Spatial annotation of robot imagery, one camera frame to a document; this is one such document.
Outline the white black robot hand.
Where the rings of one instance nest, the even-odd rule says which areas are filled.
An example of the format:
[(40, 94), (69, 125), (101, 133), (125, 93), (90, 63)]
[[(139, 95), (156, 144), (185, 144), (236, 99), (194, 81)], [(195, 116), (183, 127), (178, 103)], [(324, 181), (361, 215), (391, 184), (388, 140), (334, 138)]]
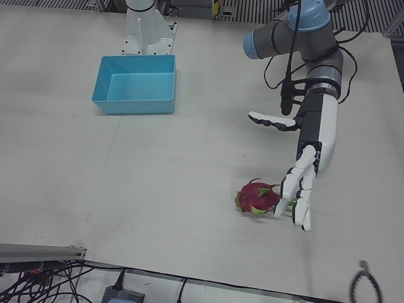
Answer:
[(304, 231), (311, 230), (311, 194), (319, 172), (327, 168), (335, 150), (338, 124), (338, 101), (325, 93), (307, 94), (292, 119), (250, 111), (256, 124), (273, 126), (279, 131), (299, 131), (295, 164), (281, 182), (281, 199), (273, 216), (279, 218), (293, 198), (292, 221)]

